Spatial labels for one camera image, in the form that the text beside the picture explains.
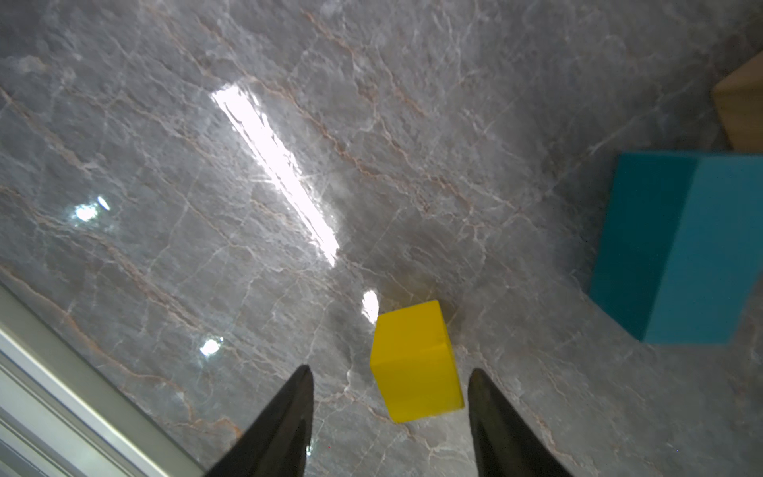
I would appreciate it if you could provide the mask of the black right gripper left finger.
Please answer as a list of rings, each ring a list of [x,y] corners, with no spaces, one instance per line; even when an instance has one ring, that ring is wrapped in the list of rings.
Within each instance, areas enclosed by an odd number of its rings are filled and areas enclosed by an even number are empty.
[[[314,380],[302,365],[208,477],[302,476],[311,443]]]

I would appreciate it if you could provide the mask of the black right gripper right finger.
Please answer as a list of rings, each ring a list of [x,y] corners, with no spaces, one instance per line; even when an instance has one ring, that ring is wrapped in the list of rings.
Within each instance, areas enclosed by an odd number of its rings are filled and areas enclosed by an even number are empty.
[[[468,415],[480,477],[571,476],[482,369],[469,379]]]

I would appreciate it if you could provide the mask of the small yellow cube block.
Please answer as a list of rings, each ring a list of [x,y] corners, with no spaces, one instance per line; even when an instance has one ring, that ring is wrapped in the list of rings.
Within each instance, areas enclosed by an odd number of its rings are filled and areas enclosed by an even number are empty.
[[[454,352],[436,300],[380,315],[370,366],[395,423],[464,407]]]

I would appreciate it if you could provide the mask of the natural wood rectangular block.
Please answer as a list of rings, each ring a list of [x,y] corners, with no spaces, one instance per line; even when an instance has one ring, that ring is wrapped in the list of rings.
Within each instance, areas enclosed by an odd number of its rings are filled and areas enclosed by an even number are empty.
[[[762,153],[762,53],[720,81],[711,91],[713,105],[731,147]]]

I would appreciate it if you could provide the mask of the teal rectangular block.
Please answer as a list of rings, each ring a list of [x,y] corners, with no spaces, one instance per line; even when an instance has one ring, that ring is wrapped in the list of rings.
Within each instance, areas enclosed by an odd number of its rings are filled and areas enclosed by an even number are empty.
[[[724,344],[761,271],[761,156],[619,156],[589,295],[631,336]]]

